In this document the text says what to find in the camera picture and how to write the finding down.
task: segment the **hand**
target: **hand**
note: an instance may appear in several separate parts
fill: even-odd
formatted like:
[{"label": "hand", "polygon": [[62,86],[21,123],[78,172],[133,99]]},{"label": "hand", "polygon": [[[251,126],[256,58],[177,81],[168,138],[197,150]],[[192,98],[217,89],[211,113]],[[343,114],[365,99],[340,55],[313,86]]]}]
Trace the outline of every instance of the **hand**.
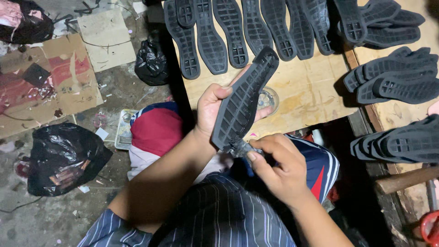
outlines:
[{"label": "hand", "polygon": [[[200,138],[206,138],[210,141],[221,100],[227,98],[227,96],[232,93],[233,89],[231,86],[248,70],[249,67],[250,64],[245,66],[227,87],[222,87],[219,84],[213,83],[206,89],[206,91],[204,91],[203,95],[201,95],[198,100],[197,105],[198,117],[197,125],[194,129],[194,133],[197,136]],[[272,112],[272,107],[265,107],[256,111],[255,122],[270,115]]]},{"label": "hand", "polygon": [[272,154],[279,163],[278,166],[271,167],[262,155],[253,151],[247,153],[253,170],[280,201],[294,207],[295,203],[312,195],[306,186],[305,157],[290,139],[283,134],[273,134],[259,140],[250,140],[250,145]]}]

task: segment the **forearm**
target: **forearm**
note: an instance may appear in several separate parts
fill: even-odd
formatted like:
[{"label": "forearm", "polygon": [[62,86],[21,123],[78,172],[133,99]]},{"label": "forearm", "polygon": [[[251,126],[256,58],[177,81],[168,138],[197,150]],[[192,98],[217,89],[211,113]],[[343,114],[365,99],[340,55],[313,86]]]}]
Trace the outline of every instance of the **forearm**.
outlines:
[{"label": "forearm", "polygon": [[142,230],[155,232],[216,150],[194,131],[134,177],[108,206]]},{"label": "forearm", "polygon": [[299,202],[289,203],[289,208],[310,246],[353,246],[310,191]]}]

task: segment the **wooden handle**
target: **wooden handle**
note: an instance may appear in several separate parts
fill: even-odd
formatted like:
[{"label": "wooden handle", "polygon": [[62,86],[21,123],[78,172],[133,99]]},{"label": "wooden handle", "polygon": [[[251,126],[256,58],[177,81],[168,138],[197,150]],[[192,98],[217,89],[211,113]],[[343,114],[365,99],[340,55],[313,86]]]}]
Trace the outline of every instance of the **wooden handle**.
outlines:
[{"label": "wooden handle", "polygon": [[378,189],[390,194],[439,177],[439,167],[420,168],[376,181]]}]

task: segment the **plywood board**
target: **plywood board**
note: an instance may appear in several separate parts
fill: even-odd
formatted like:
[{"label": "plywood board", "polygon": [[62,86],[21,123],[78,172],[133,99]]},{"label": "plywood board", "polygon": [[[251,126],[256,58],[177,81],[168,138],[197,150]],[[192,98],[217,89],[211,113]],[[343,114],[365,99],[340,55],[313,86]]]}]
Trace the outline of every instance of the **plywood board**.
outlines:
[{"label": "plywood board", "polygon": [[[358,5],[364,5],[367,0],[358,0]],[[396,0],[401,5],[402,9],[417,12],[425,17],[426,22],[420,26],[421,39],[413,44],[406,45],[412,51],[421,47],[430,47],[432,54],[439,54],[439,25],[438,20],[433,18],[428,12],[428,0],[412,1],[412,0]],[[359,64],[364,64],[370,60],[388,56],[392,51],[401,46],[390,47],[382,50],[372,50],[364,47],[357,47],[354,49],[356,58]],[[404,102],[391,100],[389,102],[378,103],[372,106],[372,111],[369,114],[374,114],[378,119],[379,128],[382,130],[389,130],[395,127],[406,126],[414,121],[422,120],[427,115],[427,108],[438,101],[438,99],[429,102],[411,105]],[[398,173],[411,171],[421,168],[421,164],[396,164],[396,171]],[[416,217],[419,218],[424,213],[428,212],[428,203],[426,188],[424,184],[419,184],[407,188],[404,191],[405,195],[412,201]]]},{"label": "plywood board", "polygon": [[[221,26],[215,18],[213,18],[213,21],[216,31],[223,38],[224,43],[227,43]],[[288,9],[286,23],[289,27]],[[249,63],[251,63],[255,56],[247,43],[246,45]],[[180,59],[175,42],[174,46],[177,57]],[[357,111],[357,108],[345,107],[342,98],[334,88],[334,83],[348,71],[343,55],[323,56],[318,51],[317,46],[314,46],[314,56],[311,59],[300,61],[296,57],[289,62],[280,61],[277,71],[266,85],[279,94],[279,109],[275,114],[254,123],[245,139],[250,139],[252,133],[258,138],[274,133],[286,133],[306,126],[328,122]],[[227,73],[213,75],[207,69],[199,54],[198,59],[201,67],[200,76],[195,80],[183,78],[192,109],[197,108],[198,99],[210,84],[228,85],[240,72],[240,69],[233,68],[229,63]]]},{"label": "plywood board", "polygon": [[131,38],[119,9],[78,18],[95,72],[136,60]]}]

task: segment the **left hand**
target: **left hand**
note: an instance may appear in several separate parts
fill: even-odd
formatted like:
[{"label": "left hand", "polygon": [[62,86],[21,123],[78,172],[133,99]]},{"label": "left hand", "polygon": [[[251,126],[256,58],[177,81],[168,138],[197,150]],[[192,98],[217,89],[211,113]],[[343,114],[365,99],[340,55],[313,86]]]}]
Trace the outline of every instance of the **left hand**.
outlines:
[{"label": "left hand", "polygon": [[[197,105],[197,124],[194,128],[194,133],[200,138],[206,138],[210,141],[221,100],[227,98],[227,96],[232,93],[233,89],[231,86],[248,70],[249,67],[250,64],[245,66],[227,87],[222,87],[219,84],[213,83],[206,89],[206,91],[204,91],[203,95],[201,95]],[[255,122],[270,115],[272,112],[273,108],[270,106],[256,111]]]}]

